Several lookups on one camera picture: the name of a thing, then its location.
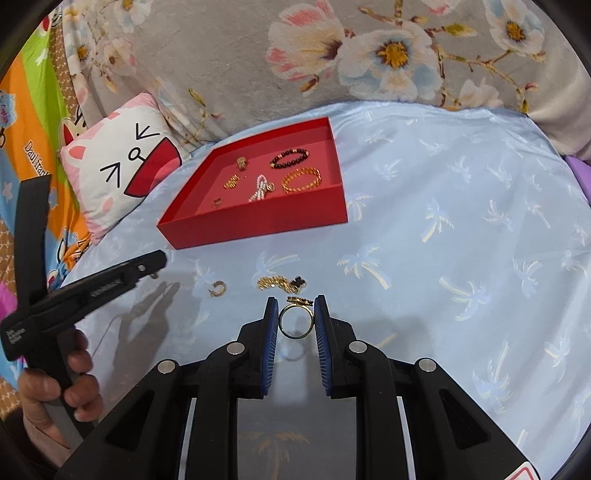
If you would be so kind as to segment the gold cuff bangle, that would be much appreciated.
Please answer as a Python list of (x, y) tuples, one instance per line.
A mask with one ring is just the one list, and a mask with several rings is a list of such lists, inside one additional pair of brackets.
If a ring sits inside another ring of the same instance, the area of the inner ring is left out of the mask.
[(281, 189), (286, 194), (301, 193), (321, 185), (322, 172), (315, 167), (297, 168), (281, 180)]

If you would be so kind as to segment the gold hoop earring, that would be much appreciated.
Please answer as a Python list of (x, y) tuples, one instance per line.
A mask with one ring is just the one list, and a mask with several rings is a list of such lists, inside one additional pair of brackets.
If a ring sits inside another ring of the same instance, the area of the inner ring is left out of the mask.
[(211, 297), (217, 298), (223, 296), (227, 289), (228, 287), (223, 281), (217, 280), (209, 285), (208, 293)]

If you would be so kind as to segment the colourful cartoon bed sheet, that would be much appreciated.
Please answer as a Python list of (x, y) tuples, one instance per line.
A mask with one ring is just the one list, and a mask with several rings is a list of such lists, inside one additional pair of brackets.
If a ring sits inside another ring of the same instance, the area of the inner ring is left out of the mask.
[(1, 82), (1, 315), (58, 289), (89, 245), (60, 153), (86, 130), (60, 10), (45, 17)]

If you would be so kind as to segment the purple object at edge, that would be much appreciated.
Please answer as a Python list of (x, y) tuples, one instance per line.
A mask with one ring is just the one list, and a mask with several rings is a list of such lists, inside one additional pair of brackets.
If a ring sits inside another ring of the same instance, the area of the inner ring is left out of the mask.
[(583, 191), (588, 202), (591, 201), (591, 166), (574, 157), (566, 156), (565, 161), (571, 168), (574, 176), (576, 177), (581, 190)]

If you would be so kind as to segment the gold chain black clover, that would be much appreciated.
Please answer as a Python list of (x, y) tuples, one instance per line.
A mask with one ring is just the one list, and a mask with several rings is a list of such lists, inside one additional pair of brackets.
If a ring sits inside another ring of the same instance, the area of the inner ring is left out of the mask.
[(300, 276), (295, 277), (293, 280), (280, 275), (263, 276), (256, 281), (256, 287), (259, 290), (279, 288), (287, 294), (299, 294), (305, 285), (307, 285), (307, 282)]

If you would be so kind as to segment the pink white cartoon pillow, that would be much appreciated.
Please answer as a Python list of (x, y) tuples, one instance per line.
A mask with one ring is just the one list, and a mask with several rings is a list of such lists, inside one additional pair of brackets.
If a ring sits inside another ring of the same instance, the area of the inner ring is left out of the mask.
[(155, 99), (140, 93), (62, 147), (60, 158), (96, 244), (188, 154)]

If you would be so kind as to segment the grey floral blanket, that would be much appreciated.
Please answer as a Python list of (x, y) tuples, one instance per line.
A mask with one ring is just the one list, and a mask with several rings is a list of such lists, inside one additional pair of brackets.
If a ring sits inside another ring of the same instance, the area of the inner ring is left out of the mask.
[(590, 156), (590, 77), (531, 1), (67, 1), (65, 53), (94, 124), (136, 94), (198, 146), (322, 105), (502, 107)]

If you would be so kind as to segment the light blue palm sheet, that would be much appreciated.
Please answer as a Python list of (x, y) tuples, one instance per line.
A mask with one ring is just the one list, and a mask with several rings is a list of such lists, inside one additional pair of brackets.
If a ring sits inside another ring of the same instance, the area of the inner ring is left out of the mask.
[[(435, 359), (553, 477), (590, 423), (590, 208), (527, 118), (410, 104), (318, 110), (345, 224), (176, 250), (157, 230), (200, 149), (78, 262), (77, 280), (160, 249), (158, 279), (88, 316), (107, 407), (158, 361), (204, 358), (259, 319), (266, 275), (300, 276), (391, 358)], [(208, 288), (228, 289), (211, 297)]]

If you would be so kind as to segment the red open tray box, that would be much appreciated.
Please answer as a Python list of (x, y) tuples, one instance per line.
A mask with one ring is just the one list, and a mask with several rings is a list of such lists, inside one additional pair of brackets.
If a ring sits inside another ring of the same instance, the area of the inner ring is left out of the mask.
[[(245, 157), (240, 171), (236, 159)], [(295, 194), (281, 180), (315, 167), (322, 185)], [(301, 121), (211, 150), (157, 224), (176, 249), (342, 224), (348, 220), (341, 167), (328, 118)]]

